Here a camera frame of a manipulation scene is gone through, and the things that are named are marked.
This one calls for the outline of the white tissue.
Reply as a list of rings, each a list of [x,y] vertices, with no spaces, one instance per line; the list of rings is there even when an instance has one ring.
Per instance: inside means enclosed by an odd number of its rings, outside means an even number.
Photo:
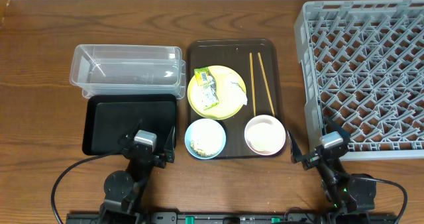
[[[230,90],[230,94],[235,103],[238,105],[247,105],[247,96],[239,84],[239,79],[234,74],[228,74],[225,78],[225,83]]]

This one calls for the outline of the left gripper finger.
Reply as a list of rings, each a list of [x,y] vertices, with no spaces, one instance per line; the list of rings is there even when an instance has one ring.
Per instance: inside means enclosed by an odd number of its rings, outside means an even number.
[[[164,154],[166,156],[166,162],[169,163],[173,163],[175,160],[175,137],[176,128],[175,126],[173,126],[164,145]]]
[[[121,147],[126,147],[128,144],[132,144],[137,132],[140,130],[141,124],[142,119],[138,120],[138,123],[133,128],[129,129],[119,137],[118,144]]]

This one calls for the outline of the light blue bowl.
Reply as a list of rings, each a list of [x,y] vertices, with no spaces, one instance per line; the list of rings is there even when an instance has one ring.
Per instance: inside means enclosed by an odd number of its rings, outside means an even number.
[[[184,142],[187,151],[200,160],[217,157],[224,149],[227,136],[220,123],[212,119],[198,119],[189,125]]]

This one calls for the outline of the yellow round plate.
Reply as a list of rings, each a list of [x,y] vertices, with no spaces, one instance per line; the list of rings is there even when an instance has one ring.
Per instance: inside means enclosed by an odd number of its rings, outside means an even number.
[[[244,105],[238,105],[234,102],[230,90],[225,83],[228,74],[234,74],[238,77],[238,82],[246,94],[246,85],[242,77],[233,69],[226,66],[208,66],[212,76],[217,84],[217,97],[219,104],[203,110],[201,102],[201,88],[197,86],[195,76],[193,75],[189,81],[187,88],[187,99],[191,108],[201,117],[214,120],[223,120],[235,115]]]

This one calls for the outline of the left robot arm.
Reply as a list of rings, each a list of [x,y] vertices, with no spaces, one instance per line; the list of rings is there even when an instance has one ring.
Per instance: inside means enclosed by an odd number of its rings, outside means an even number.
[[[129,160],[129,165],[106,178],[105,199],[96,220],[99,224],[150,223],[140,201],[153,168],[165,168],[175,160],[176,127],[171,126],[164,145],[157,147],[158,136],[142,130],[141,124],[138,122],[118,139],[119,154]]]

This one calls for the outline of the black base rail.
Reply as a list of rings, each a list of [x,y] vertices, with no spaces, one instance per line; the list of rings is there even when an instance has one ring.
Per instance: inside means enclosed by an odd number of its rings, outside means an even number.
[[[288,213],[283,215],[251,214],[177,214],[174,212],[156,212],[149,215],[129,216],[108,213],[104,217],[94,213],[68,214],[66,224],[96,223],[142,223],[142,224],[272,224],[272,223],[394,223],[397,217],[388,214],[340,215],[334,221],[329,215],[312,213]]]

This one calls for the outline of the dark brown serving tray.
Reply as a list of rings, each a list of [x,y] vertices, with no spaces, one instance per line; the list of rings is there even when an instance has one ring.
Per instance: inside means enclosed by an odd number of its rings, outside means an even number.
[[[272,115],[268,96],[262,77],[257,53],[260,52],[274,105],[275,117],[284,122],[280,75],[274,44],[265,38],[234,40],[199,40],[187,49],[187,79],[190,80],[196,68],[226,66],[237,72],[245,82],[248,104],[235,115],[218,120],[223,126],[227,141],[223,151],[216,159],[260,158],[261,155],[247,147],[244,140],[246,124],[253,118],[252,91],[250,80],[249,53],[252,53],[256,113]]]

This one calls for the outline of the pink bowl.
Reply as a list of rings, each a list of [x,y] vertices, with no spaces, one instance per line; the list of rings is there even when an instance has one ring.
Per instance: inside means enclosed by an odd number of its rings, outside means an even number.
[[[285,146],[286,136],[286,128],[271,115],[253,117],[244,129],[247,147],[261,156],[279,153]]]

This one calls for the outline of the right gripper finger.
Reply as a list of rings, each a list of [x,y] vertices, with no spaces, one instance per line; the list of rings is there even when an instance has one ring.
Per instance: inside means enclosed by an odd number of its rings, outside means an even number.
[[[291,162],[298,163],[302,161],[303,155],[299,149],[294,136],[288,131],[288,142],[290,143],[290,152],[291,152]]]
[[[344,141],[350,141],[350,133],[344,130],[340,125],[334,122],[329,116],[325,116],[327,126],[331,131],[336,131],[343,138]]]

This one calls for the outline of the clear plastic bin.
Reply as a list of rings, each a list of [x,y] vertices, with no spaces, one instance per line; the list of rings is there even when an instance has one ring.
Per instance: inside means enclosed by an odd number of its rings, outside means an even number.
[[[83,96],[186,92],[186,62],[177,46],[80,44],[74,50],[70,83]]]

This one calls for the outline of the black waste tray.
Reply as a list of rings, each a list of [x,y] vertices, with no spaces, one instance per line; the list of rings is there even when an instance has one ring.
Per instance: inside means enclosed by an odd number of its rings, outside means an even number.
[[[119,141],[139,130],[157,136],[155,151],[163,152],[176,127],[174,95],[96,95],[87,102],[82,150],[89,156],[107,154],[123,146]]]

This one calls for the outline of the green snack wrapper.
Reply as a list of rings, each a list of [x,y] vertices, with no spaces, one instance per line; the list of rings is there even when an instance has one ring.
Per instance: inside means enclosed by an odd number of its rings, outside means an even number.
[[[203,110],[208,110],[219,104],[217,97],[217,84],[209,68],[194,70],[197,86],[201,88],[201,102]]]

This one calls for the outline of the grey dishwasher rack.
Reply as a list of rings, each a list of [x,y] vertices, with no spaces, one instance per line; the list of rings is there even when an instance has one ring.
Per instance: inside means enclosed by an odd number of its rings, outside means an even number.
[[[345,160],[423,157],[423,2],[310,1],[294,24],[309,145],[330,117]]]

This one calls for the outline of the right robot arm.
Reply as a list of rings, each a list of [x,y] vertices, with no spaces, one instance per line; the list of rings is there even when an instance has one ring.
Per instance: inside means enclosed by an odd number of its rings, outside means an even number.
[[[329,117],[325,118],[330,133],[319,139],[310,153],[302,154],[293,135],[287,132],[291,161],[302,163],[304,170],[317,169],[327,200],[334,207],[316,217],[315,223],[360,223],[368,220],[375,208],[376,183],[367,174],[348,174],[340,157],[348,152],[350,133]]]

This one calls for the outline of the wooden chopstick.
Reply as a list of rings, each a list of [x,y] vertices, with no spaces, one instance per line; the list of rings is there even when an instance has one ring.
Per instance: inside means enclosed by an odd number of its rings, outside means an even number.
[[[254,117],[256,116],[256,96],[255,96],[255,86],[254,86],[254,68],[253,68],[253,59],[252,53],[249,53],[249,62],[250,62],[250,80],[251,80],[251,91],[252,91],[252,107]]]
[[[274,105],[273,105],[273,102],[272,102],[270,88],[269,88],[269,85],[268,85],[268,79],[266,77],[266,72],[265,72],[265,69],[264,69],[264,63],[263,63],[263,60],[262,60],[262,55],[261,55],[260,52],[258,52],[257,55],[258,55],[258,60],[259,60],[261,71],[262,71],[262,77],[263,77],[263,80],[264,80],[264,85],[265,85],[265,88],[266,88],[266,93],[267,93],[267,96],[268,96],[268,102],[270,104],[272,116],[275,117]]]

